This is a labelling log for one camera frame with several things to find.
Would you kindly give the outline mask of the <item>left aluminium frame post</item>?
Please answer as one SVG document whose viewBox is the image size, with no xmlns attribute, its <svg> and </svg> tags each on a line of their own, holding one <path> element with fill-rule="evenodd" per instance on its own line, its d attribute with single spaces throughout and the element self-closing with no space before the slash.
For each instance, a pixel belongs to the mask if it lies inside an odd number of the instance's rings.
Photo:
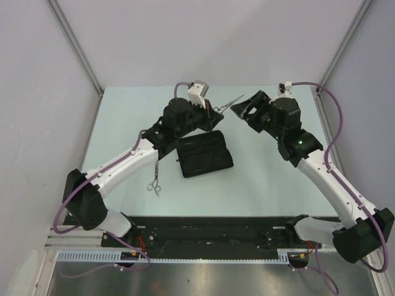
<svg viewBox="0 0 395 296">
<path fill-rule="evenodd" d="M 70 22 L 68 21 L 65 12 L 61 8 L 61 5 L 56 0 L 46 0 L 46 4 L 48 5 L 49 10 L 53 14 L 60 30 L 64 34 L 65 39 L 67 40 L 70 48 L 72 49 L 75 57 L 77 58 L 78 63 L 82 67 L 96 94 L 99 97 L 102 97 L 104 89 L 101 86 Z"/>
</svg>

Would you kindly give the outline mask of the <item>aluminium frame post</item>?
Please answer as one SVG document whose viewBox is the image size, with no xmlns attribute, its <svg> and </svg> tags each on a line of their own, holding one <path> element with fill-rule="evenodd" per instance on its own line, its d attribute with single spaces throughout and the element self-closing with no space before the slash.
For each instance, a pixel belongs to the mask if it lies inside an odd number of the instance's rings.
<svg viewBox="0 0 395 296">
<path fill-rule="evenodd" d="M 335 51 L 334 56 L 332 57 L 328 67 L 326 68 L 320 80 L 320 84 L 322 86 L 326 86 L 333 74 L 335 73 L 353 39 L 356 37 L 359 29 L 361 28 L 364 20 L 367 18 L 374 3 L 374 0 L 363 0 L 360 4 L 357 12 L 355 13 L 355 16 L 353 16 L 351 24 L 348 26 L 339 46 Z"/>
<path fill-rule="evenodd" d="M 70 22 L 68 21 L 65 12 L 61 8 L 61 5 L 56 0 L 46 0 L 46 4 L 48 5 L 49 10 L 53 14 L 60 30 L 64 34 L 65 39 L 67 40 L 70 48 L 72 49 L 75 57 L 77 58 L 78 63 L 82 67 L 96 94 L 99 97 L 102 97 L 104 89 L 101 86 Z"/>
</svg>

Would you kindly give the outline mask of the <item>silver scissors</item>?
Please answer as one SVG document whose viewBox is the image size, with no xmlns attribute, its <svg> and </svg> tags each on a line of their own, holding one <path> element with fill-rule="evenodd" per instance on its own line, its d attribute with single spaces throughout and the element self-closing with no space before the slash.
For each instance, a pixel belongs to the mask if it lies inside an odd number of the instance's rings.
<svg viewBox="0 0 395 296">
<path fill-rule="evenodd" d="M 223 105 L 221 107 L 214 107 L 213 109 L 218 113 L 223 113 L 224 111 L 226 111 L 226 109 L 230 108 L 234 103 L 238 102 L 244 96 L 245 96 L 245 94 L 242 94 L 239 97 L 237 97 L 236 99 L 233 99 L 232 101 L 226 103 L 225 105 Z"/>
<path fill-rule="evenodd" d="M 161 187 L 159 186 L 159 162 L 156 161 L 154 168 L 154 179 L 147 185 L 148 191 L 155 192 L 156 196 L 159 196 Z"/>
</svg>

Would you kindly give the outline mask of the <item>black zip tool case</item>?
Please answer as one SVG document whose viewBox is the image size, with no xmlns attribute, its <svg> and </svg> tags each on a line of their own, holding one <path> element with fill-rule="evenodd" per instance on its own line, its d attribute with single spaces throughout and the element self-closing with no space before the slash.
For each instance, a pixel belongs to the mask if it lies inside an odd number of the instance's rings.
<svg viewBox="0 0 395 296">
<path fill-rule="evenodd" d="M 184 178 L 234 167 L 225 137 L 219 130 L 181 139 L 177 155 Z"/>
</svg>

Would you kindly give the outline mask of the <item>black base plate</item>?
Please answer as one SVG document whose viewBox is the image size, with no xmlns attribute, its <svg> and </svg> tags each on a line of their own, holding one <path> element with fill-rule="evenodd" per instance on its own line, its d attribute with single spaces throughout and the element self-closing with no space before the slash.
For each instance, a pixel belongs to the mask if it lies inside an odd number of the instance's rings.
<svg viewBox="0 0 395 296">
<path fill-rule="evenodd" d="M 279 249 L 304 251 L 313 239 L 300 239 L 289 227 L 292 216 L 171 217 L 132 216 L 137 226 L 124 237 L 134 247 L 145 245 L 148 256 L 210 259 L 258 258 Z"/>
</svg>

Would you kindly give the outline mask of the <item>right aluminium frame post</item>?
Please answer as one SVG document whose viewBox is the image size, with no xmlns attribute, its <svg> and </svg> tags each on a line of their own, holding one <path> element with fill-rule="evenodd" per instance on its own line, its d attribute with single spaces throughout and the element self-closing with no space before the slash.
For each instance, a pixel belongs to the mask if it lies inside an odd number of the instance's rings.
<svg viewBox="0 0 395 296">
<path fill-rule="evenodd" d="M 356 37 L 359 29 L 361 28 L 364 20 L 367 18 L 374 3 L 374 0 L 363 0 L 360 4 L 357 12 L 355 13 L 355 16 L 353 16 L 351 24 L 348 26 L 339 46 L 335 51 L 334 56 L 332 57 L 328 67 L 326 68 L 320 80 L 320 84 L 322 86 L 326 86 L 333 74 L 335 73 L 353 39 Z"/>
</svg>

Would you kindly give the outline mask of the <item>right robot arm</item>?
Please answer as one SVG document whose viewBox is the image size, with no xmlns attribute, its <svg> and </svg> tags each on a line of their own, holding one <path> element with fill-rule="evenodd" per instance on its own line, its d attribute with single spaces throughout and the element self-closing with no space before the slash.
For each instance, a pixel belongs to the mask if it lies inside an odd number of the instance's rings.
<svg viewBox="0 0 395 296">
<path fill-rule="evenodd" d="M 322 144 L 302 129 L 301 110 L 295 99 L 285 95 L 271 99 L 258 91 L 231 110 L 256 132 L 271 135 L 283 159 L 315 184 L 340 219 L 335 223 L 297 216 L 288 222 L 285 231 L 289 246 L 300 247 L 305 241 L 330 245 L 344 260 L 356 263 L 387 242 L 393 213 L 388 208 L 378 209 L 331 165 Z"/>
</svg>

